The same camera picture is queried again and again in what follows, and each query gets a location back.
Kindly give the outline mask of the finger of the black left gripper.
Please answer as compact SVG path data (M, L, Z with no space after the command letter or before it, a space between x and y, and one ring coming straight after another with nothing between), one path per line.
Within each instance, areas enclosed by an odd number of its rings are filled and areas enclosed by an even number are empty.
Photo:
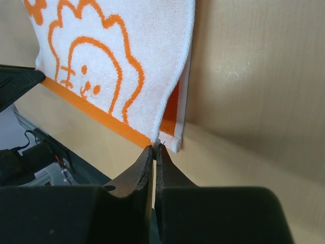
M30 67L1 65L0 72L1 112L46 78L41 71Z

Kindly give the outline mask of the orange white patterned towel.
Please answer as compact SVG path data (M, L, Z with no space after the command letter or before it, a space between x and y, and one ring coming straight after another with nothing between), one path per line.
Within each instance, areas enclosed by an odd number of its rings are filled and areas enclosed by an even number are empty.
M182 144L195 1L24 1L51 91L134 144Z

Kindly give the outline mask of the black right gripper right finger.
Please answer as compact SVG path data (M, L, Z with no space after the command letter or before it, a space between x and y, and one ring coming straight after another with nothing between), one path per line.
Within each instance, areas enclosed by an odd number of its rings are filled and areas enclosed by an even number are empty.
M161 205L162 192L166 188L197 188L172 161L167 148L159 144L156 148L155 206Z

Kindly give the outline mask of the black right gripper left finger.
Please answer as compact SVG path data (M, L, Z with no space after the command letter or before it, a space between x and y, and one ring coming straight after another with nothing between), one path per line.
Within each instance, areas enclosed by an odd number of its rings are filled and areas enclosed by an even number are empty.
M136 206L150 206L152 203L154 149L147 146L136 161L116 178L103 185L108 193Z

